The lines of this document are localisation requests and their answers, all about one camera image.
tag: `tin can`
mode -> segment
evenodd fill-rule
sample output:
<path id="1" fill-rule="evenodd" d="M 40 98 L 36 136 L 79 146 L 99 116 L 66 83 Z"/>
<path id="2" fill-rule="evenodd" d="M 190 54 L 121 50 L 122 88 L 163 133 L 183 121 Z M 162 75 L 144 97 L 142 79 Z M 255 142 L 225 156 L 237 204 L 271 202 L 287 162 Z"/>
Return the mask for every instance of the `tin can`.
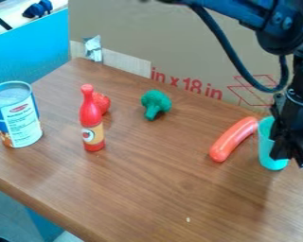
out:
<path id="1" fill-rule="evenodd" d="M 38 108 L 29 84 L 0 84 L 0 136 L 7 147 L 27 147 L 43 136 Z"/>

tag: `can lid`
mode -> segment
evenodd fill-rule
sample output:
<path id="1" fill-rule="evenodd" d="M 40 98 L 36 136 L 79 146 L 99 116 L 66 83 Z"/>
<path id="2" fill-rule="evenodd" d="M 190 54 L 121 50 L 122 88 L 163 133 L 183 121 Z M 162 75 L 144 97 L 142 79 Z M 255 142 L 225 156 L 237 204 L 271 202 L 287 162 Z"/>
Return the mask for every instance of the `can lid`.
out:
<path id="1" fill-rule="evenodd" d="M 8 81 L 0 84 L 0 108 L 17 104 L 29 97 L 31 86 L 23 81 Z"/>

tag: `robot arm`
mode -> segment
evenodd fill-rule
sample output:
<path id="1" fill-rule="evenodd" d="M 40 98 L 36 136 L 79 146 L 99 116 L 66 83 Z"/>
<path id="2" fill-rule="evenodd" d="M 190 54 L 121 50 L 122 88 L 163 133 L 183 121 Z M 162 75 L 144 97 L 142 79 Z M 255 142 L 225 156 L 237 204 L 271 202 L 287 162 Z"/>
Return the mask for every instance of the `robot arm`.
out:
<path id="1" fill-rule="evenodd" d="M 249 83 L 263 92 L 283 89 L 288 80 L 285 55 L 294 54 L 294 78 L 285 94 L 275 95 L 271 113 L 275 123 L 271 139 L 274 160 L 295 158 L 303 168 L 303 0 L 158 0 L 188 5 L 215 34 L 230 60 Z M 242 65 L 224 33 L 204 9 L 212 9 L 240 21 L 256 32 L 260 46 L 280 56 L 282 78 L 275 89 L 267 89 L 252 78 Z"/>

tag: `ketchup bottle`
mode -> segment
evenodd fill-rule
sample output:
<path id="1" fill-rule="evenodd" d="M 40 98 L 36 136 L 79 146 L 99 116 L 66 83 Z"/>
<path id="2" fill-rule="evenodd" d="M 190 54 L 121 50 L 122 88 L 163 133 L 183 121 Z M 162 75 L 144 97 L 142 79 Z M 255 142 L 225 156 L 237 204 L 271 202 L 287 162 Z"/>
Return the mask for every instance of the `ketchup bottle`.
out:
<path id="1" fill-rule="evenodd" d="M 104 134 L 102 124 L 102 113 L 98 105 L 94 103 L 94 88 L 90 84 L 80 87 L 84 94 L 84 102 L 80 107 L 80 123 L 84 148 L 87 151 L 99 151 L 104 148 Z"/>

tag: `floor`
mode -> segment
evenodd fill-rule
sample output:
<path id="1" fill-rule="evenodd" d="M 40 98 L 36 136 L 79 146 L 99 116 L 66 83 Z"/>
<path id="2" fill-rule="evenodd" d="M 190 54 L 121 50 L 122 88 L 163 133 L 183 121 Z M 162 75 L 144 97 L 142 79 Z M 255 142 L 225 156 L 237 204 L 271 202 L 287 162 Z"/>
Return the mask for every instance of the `floor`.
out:
<path id="1" fill-rule="evenodd" d="M 0 237 L 10 242 L 50 242 L 44 241 L 26 208 L 0 192 Z M 62 233 L 54 242 L 82 242 L 71 233 Z"/>

